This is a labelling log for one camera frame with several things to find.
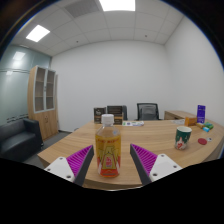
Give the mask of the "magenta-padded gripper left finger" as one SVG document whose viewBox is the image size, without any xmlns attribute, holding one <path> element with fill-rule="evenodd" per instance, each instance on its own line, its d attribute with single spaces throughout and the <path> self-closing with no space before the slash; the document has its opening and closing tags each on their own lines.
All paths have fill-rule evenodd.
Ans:
<svg viewBox="0 0 224 224">
<path fill-rule="evenodd" d="M 58 157 L 45 171 L 82 186 L 93 155 L 94 148 L 90 145 L 67 158 Z"/>
</svg>

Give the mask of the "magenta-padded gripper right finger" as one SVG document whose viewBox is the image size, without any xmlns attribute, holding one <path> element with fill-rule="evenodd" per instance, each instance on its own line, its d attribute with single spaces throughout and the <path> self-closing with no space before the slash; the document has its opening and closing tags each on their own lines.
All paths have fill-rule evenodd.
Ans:
<svg viewBox="0 0 224 224">
<path fill-rule="evenodd" d="M 130 145 L 130 154 L 143 186 L 181 170 L 166 154 L 156 155 L 135 144 Z"/>
</svg>

